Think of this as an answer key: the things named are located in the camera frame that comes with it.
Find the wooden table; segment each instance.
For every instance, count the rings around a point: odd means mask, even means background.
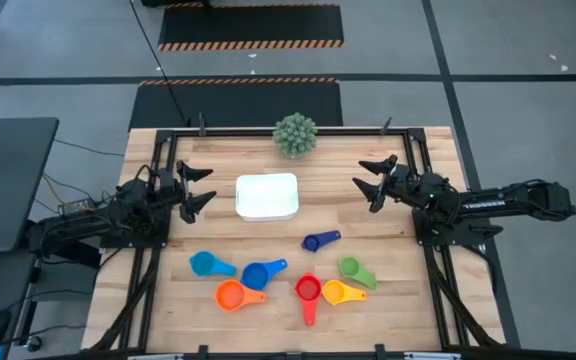
[[[463,190],[451,129],[425,131],[434,171]],[[120,183],[150,162],[155,133],[155,129],[131,132]],[[159,265],[148,351],[196,352],[202,344],[211,352],[372,351],[377,343],[385,344],[388,351],[439,349],[428,274],[422,248],[414,238],[411,209],[389,201],[381,212],[371,214],[351,181],[359,177],[377,183],[378,178],[357,161],[381,161],[390,154],[406,162],[401,139],[322,136],[317,149],[299,160],[282,158],[265,137],[181,139],[177,159],[195,168],[214,169],[211,176],[191,183],[191,191],[216,190],[218,195],[193,225],[185,224],[176,211],[172,213],[169,244]],[[298,178],[297,217],[283,222],[244,222],[235,213],[237,177],[281,172]],[[340,241],[317,253],[301,249],[304,235],[333,229],[341,231]],[[288,268],[266,287],[265,304],[225,313],[212,296],[226,277],[200,278],[190,270],[188,259],[200,250],[212,251],[236,265],[237,279],[253,261],[284,258]],[[489,334],[503,341],[485,263],[459,247],[451,251],[462,300]],[[133,255],[125,249],[100,271],[82,347],[94,344],[124,305]],[[337,259],[346,255],[357,257],[376,274],[377,290],[368,290],[366,302],[335,307],[321,298],[316,325],[307,328],[293,290],[296,279],[304,272],[313,272],[322,282],[342,279]],[[456,343],[447,301],[444,306],[451,340]],[[136,344],[140,309],[136,314],[131,344]]]

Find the hazard tape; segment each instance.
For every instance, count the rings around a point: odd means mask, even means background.
[[[166,9],[178,7],[203,7],[200,2],[172,4]],[[233,7],[281,7],[281,6],[339,6],[338,4],[259,4],[259,5],[212,5],[213,8],[233,8]]]
[[[186,79],[186,80],[147,80],[142,85],[209,85],[209,84],[279,84],[279,83],[332,83],[335,78],[227,78],[227,79]]]
[[[338,48],[343,40],[257,40],[159,44],[159,51]]]

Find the white box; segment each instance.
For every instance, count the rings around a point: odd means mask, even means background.
[[[245,221],[290,220],[299,210],[294,174],[243,175],[236,183],[236,210]]]

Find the measuring cup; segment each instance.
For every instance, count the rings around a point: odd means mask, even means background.
[[[339,270],[344,277],[359,281],[371,289],[377,288],[375,275],[368,272],[368,270],[352,256],[339,259]]]
[[[321,282],[315,275],[305,273],[297,280],[295,291],[303,308],[304,322],[307,326],[315,325],[315,312],[317,300],[321,294]]]
[[[250,263],[241,274],[241,283],[253,290],[263,290],[270,279],[287,266],[286,259],[267,263]]]
[[[331,304],[337,305],[345,301],[366,301],[366,292],[348,286],[339,280],[326,282],[323,288],[324,298]]]
[[[266,294],[263,291],[248,289],[239,281],[229,279],[217,286],[215,301],[220,308],[231,312],[244,305],[266,302]]]
[[[307,235],[301,243],[301,247],[305,250],[315,252],[322,246],[339,239],[341,239],[341,233],[337,230]]]
[[[190,258],[190,267],[192,272],[197,276],[207,276],[213,274],[222,274],[233,276],[237,268],[227,264],[209,251],[200,251]]]

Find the succulent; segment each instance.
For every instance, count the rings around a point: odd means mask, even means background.
[[[317,145],[315,122],[300,113],[286,116],[277,122],[272,139],[279,152],[287,158],[296,159],[310,152]]]

